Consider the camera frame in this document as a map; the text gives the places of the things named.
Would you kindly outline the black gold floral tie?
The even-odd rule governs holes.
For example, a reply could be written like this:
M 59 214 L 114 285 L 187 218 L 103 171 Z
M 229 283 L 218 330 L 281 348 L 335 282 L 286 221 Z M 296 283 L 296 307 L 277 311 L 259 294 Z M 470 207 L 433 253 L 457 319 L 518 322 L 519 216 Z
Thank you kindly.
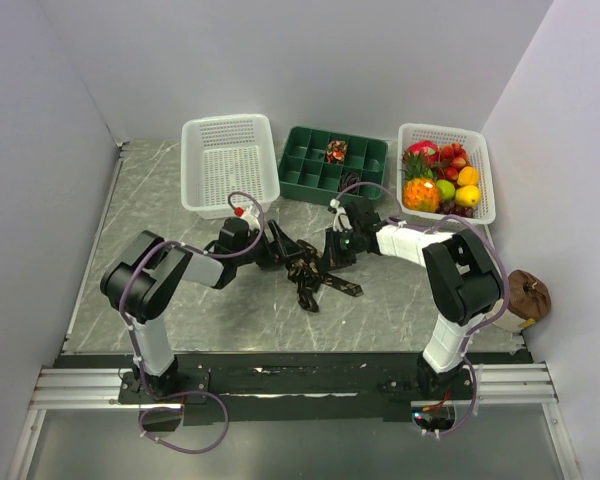
M 298 244 L 301 253 L 286 264 L 286 269 L 287 279 L 296 286 L 297 303 L 302 310 L 311 313 L 319 311 L 315 295 L 322 285 L 354 298 L 363 295 L 360 285 L 329 273 L 322 265 L 323 256 L 313 245 L 304 240 L 299 240 Z

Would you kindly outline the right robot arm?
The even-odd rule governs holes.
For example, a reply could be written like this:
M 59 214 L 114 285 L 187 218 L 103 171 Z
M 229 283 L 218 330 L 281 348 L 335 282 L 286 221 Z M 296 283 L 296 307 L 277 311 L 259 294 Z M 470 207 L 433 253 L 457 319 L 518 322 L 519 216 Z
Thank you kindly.
M 504 298 L 504 280 L 489 244 L 469 227 L 445 233 L 383 220 L 366 199 L 346 205 L 332 199 L 328 210 L 334 219 L 325 230 L 327 270 L 346 268 L 363 253 L 405 260 L 426 270 L 438 315 L 418 359 L 417 386 L 428 398 L 441 397 L 462 369 L 472 329 Z

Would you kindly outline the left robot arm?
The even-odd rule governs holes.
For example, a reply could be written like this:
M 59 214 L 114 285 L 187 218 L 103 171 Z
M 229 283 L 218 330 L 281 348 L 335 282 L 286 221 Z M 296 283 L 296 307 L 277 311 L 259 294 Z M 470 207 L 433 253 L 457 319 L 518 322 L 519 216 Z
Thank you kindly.
M 202 250 L 144 230 L 111 263 L 100 291 L 130 332 L 134 381 L 149 398 L 165 402 L 180 389 L 164 314 L 181 282 L 222 289 L 244 265 L 272 270 L 291 265 L 306 252 L 275 221 L 267 226 L 269 233 L 244 218 L 229 218 Z

